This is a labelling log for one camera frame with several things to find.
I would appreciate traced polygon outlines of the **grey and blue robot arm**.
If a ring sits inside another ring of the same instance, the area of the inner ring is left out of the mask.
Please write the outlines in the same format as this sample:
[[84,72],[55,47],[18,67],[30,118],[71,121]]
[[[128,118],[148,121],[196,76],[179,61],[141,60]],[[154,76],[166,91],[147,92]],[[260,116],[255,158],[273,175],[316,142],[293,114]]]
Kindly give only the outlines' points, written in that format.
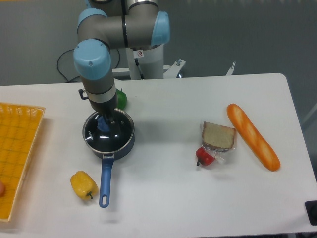
[[92,108],[111,124],[117,95],[110,51],[168,43],[169,15],[156,0],[87,0],[85,4],[78,18],[74,66]]

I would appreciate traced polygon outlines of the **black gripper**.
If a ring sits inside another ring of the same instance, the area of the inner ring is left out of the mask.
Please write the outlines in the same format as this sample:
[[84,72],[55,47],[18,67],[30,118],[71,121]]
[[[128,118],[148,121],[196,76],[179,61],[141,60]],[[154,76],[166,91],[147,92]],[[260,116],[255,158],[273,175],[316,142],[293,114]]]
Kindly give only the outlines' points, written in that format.
[[82,100],[89,100],[91,107],[99,114],[103,114],[103,119],[105,121],[105,124],[115,123],[113,110],[117,106],[117,102],[118,102],[116,93],[110,97],[110,100],[106,102],[94,102],[88,96],[86,97],[83,96],[85,92],[84,89],[79,89],[78,92]]

